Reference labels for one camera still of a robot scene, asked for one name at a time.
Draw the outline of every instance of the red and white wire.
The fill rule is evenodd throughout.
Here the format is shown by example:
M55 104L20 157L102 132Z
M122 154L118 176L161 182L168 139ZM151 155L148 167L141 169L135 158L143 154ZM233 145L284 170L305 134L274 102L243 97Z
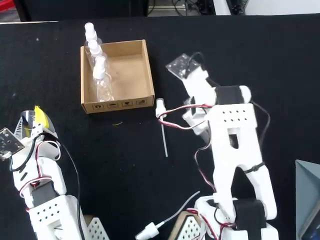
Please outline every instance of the red and white wire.
M208 184L208 185L212 188L213 192L215 193L215 192L216 192L216 187L215 187L215 185L214 185L211 181L208 180L208 178L206 177L206 175L204 174L204 172L201 170L200 165L199 165L199 163L198 163L198 153L199 153L200 151L202 151L202 150L208 149L208 148L211 146L211 143L212 143L212 136L211 136L211 134L210 134L210 142L209 142L206 146L200 147L200 148L194 153L193 159L195 160L195 163L196 163L196 165L197 165L197 167L198 167L198 171L200 172L203 180L205 181L206 184Z
M192 214L197 214L206 224L206 226L209 228L213 238L215 240L218 240L219 238L217 237L217 234L215 233L214 229L212 228L212 226L210 225L209 221L207 220L207 218L205 216L203 216L201 213L199 213L199 211L195 208L187 208L186 209L189 213Z
M32 179L32 180L29 180L27 181L23 186L22 188L19 190L19 195L21 198L25 198L24 195L22 194L22 192L31 184L31 183L34 183L34 182L39 182L41 180L50 180L52 181L52 178L49 177L49 176L42 176L42 177L37 177L35 179Z
M37 167L37 170L38 170L38 175L39 175L39 178L42 177L42 173L41 173L41 170L40 170L40 166L39 166L39 163L38 163L38 158L39 158L39 149L40 149L40 146L43 144L43 143L51 143L51 144L54 144L56 145L58 151L59 151L59 155L58 155L58 158L55 159L55 161L58 161L60 158L61 158L61 150L60 150L60 146L58 145L58 143L56 141L42 141L38 144L38 146L36 146L36 149L35 149L35 161L36 161L36 167Z
M193 126L187 126L187 127L184 127L184 126L180 126L179 124L176 124L176 123L173 123L173 122L169 122L169 121L163 121L161 119L161 117L163 115L167 115L169 113L172 113L174 111L177 111L177 110L180 110L180 109L189 109L189 108L203 108L203 109L209 109L209 108L212 108L213 106L212 105L208 105L208 104L189 104L189 105L183 105L183 106L179 106L177 108L174 108L174 109L171 109L171 110L168 110L168 111L165 111L161 114L159 114L157 116L157 119L159 121L159 123L165 125L165 126L168 126L168 127L173 127L173 128L177 128L177 129L181 129L181 130L190 130L190 129L193 129L197 126L199 126L200 124L203 124L205 123L207 120L203 120Z

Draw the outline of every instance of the yellow object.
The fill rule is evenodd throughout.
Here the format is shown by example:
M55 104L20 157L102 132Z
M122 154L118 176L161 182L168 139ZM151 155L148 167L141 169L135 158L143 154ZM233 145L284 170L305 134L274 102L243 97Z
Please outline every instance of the yellow object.
M34 107L34 112L35 112L35 122L37 124L42 124L46 129L48 129L49 128L49 121L48 121L48 117L45 114L45 112L42 111L39 106Z

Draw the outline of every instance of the printed symbol on box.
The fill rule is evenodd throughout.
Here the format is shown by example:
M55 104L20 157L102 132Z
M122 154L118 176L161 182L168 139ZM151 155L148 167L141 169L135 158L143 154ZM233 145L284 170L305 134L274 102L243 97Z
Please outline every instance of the printed symbol on box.
M136 105L145 105L145 104L147 104L147 101L146 101L145 99L142 99L142 100L136 101L135 104L136 104Z
M133 105L132 101L124 101L122 103L122 106L123 107L131 107Z
M102 106L102 105L94 105L94 106L93 106L94 109L101 109L101 108L103 108L103 107L104 107L104 106Z
M118 107L118 103L109 103L108 108L109 109L116 109Z

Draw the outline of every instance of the black cable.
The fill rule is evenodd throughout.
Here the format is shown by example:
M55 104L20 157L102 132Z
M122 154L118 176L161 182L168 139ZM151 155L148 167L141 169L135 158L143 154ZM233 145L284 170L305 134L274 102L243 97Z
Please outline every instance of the black cable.
M184 8L185 8L185 15L188 16L188 4L187 4L187 0L184 0Z
M23 169L27 163L29 162L32 154L34 153L34 150L35 150L35 146L36 146L36 140L42 136L42 135L45 135L46 133L45 132L41 132L40 134L38 134L37 136L34 137L34 139L32 140L32 145L31 145L31 149L29 151L29 154L28 156L26 156L26 159L24 160L24 162L18 166L17 168L15 169L12 169L12 157L10 158L10 166L9 166L9 170L10 172L17 172L17 171L20 171L21 169Z
M191 55L191 57L189 58L188 64L186 65L185 74L184 74L184 78L185 78L185 79L187 79L188 76L189 76L189 74L190 74L190 65L191 65L192 60L194 60L194 58L195 58L196 56L198 56L198 55L199 55L199 56L201 57L201 59L202 59L202 65L203 65L202 69L205 68L205 56L203 55L203 53L200 52L200 51L194 52L194 53Z
M176 13L179 15L179 16L183 16L179 11L178 11L178 9L177 9L177 3L179 2L180 0L176 0L176 2L174 2L174 0L171 0L171 2L172 2L172 5L173 5L173 7L174 7L174 10L176 11Z
M264 112L267 115L267 121L266 124L261 132L260 135L260 139L259 139L259 145L260 148L262 148L262 145L264 144L264 140L265 140L265 136L266 136L266 132L270 126L270 122L271 122L271 116L269 114L269 112L267 110L265 110L262 106L260 106L258 103L256 103L255 101L251 100L251 103L256 106L257 108L259 108L262 112Z
M213 217L214 217L214 220L219 224L219 225L223 225L223 223L222 222L219 222L218 221L218 219L217 219L217 211L218 211L218 209L219 209L219 207L218 207L218 205L216 206L216 208L215 208L215 211L214 211L214 214L213 214Z
M60 141L58 141L57 139L57 142L59 142L61 144L61 146L64 148L66 154L69 156L72 164L73 164L73 167L74 167L74 170L75 170L75 174L76 174L76 181L77 181L77 185L78 185L78 193L77 193L77 218L78 218L78 227L79 227L79 231L80 231L80 235L81 235L81 239L82 240L85 240L85 235L84 235L84 231L82 229L82 226L81 226L81 218L80 218L80 178L79 178L79 173L78 173L78 170L77 170L77 167L76 167L76 164L70 154L70 152L68 151L68 149L66 148L66 146L61 143Z
M152 6L151 10L148 12L147 16L149 16L149 14L152 13L152 11L155 9L155 7L156 7L156 0L153 0L153 6Z

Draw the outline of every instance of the perforated white bracket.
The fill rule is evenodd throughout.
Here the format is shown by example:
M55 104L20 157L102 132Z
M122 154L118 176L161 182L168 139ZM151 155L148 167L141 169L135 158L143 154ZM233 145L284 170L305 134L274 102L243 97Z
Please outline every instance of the perforated white bracket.
M201 228L194 216L188 216L176 240L193 240L201 234Z
M110 240L104 226L98 217L94 217L88 226L90 239L92 240Z

